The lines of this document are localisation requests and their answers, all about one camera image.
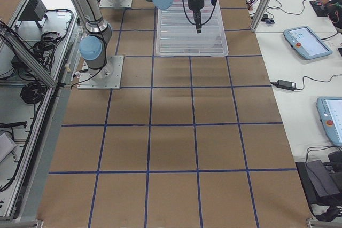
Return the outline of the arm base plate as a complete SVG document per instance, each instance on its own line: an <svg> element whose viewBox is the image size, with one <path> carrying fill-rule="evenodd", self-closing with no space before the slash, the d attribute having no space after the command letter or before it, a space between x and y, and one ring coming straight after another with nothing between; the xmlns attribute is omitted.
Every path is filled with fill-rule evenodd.
<svg viewBox="0 0 342 228"><path fill-rule="evenodd" d="M106 66L97 74L97 71L90 70L81 73L80 83L77 88L80 90L107 90L120 89L124 56L108 56Z"/></svg>
<svg viewBox="0 0 342 228"><path fill-rule="evenodd" d="M100 0L101 9L130 9L133 0Z"/></svg>

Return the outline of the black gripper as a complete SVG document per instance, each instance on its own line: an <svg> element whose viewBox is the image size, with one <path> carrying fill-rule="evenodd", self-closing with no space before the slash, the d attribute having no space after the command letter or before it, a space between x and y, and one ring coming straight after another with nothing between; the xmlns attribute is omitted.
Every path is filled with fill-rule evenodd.
<svg viewBox="0 0 342 228"><path fill-rule="evenodd" d="M190 10L194 11L194 22L196 26L196 33L201 33L201 9L205 5L205 0L187 0L188 7ZM211 5L215 6L217 0L210 0Z"/></svg>

